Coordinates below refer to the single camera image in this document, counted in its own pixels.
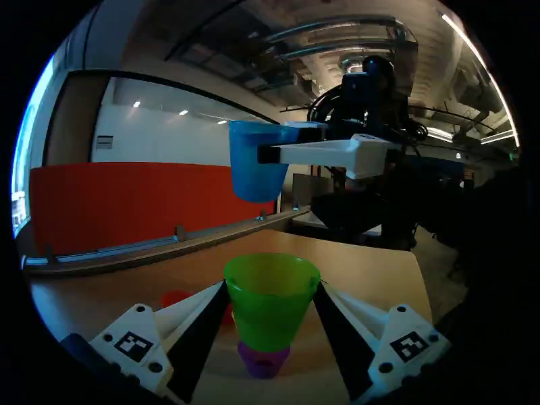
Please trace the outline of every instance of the blue cup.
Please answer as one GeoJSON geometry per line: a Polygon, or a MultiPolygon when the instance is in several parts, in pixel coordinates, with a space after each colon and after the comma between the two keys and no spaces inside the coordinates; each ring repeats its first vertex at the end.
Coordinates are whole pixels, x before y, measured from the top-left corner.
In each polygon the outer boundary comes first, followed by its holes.
{"type": "Polygon", "coordinates": [[[289,165],[257,161],[257,147],[264,144],[296,142],[298,128],[251,121],[229,123],[232,185],[234,194],[252,203],[275,200],[289,165]]]}

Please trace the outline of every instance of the green cup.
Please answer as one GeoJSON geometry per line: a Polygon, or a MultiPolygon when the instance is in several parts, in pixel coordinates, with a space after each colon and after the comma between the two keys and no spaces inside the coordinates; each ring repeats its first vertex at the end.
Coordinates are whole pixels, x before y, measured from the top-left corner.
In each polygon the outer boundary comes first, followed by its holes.
{"type": "Polygon", "coordinates": [[[242,341],[266,353],[289,347],[320,279],[312,263],[290,254],[255,253],[227,263],[225,281],[242,341]]]}

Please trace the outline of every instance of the ceiling pipe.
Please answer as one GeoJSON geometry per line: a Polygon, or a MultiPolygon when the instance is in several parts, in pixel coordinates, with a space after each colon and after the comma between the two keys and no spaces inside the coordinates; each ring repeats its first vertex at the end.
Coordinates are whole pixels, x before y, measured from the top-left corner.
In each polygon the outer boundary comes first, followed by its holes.
{"type": "Polygon", "coordinates": [[[396,32],[396,38],[402,41],[406,39],[406,33],[408,32],[407,27],[405,27],[405,25],[401,21],[395,19],[395,17],[378,14],[366,14],[359,16],[338,16],[326,20],[308,22],[269,35],[265,38],[265,41],[268,43],[276,43],[278,41],[290,38],[291,36],[306,34],[309,32],[316,32],[348,26],[360,26],[363,24],[380,25],[394,28],[396,32]]]}

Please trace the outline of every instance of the glass window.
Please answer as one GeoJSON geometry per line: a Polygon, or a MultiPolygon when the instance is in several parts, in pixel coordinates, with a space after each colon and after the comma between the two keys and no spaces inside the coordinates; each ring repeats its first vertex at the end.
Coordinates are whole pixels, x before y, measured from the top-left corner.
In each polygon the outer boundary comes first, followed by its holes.
{"type": "Polygon", "coordinates": [[[25,171],[29,169],[29,167],[27,167],[27,162],[34,120],[36,119],[36,114],[45,93],[45,89],[47,89],[52,77],[53,58],[49,60],[41,77],[36,83],[36,87],[26,106],[24,117],[22,118],[22,123],[19,128],[17,146],[15,148],[15,155],[13,156],[13,171],[11,173],[11,222],[13,223],[13,232],[15,233],[29,214],[26,208],[24,174],[25,171]]]}

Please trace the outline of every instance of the qr-like marker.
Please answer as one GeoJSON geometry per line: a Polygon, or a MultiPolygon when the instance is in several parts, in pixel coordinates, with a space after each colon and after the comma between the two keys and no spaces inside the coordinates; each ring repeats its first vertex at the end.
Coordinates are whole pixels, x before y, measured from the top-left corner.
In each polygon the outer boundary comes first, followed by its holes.
{"type": "Polygon", "coordinates": [[[426,350],[429,345],[424,339],[413,331],[407,333],[405,336],[400,337],[397,340],[394,340],[390,346],[392,346],[392,348],[404,362],[408,362],[426,350]]]}
{"type": "Polygon", "coordinates": [[[154,343],[137,336],[135,333],[127,332],[122,339],[116,342],[114,347],[132,360],[140,362],[153,345],[154,343]]]}

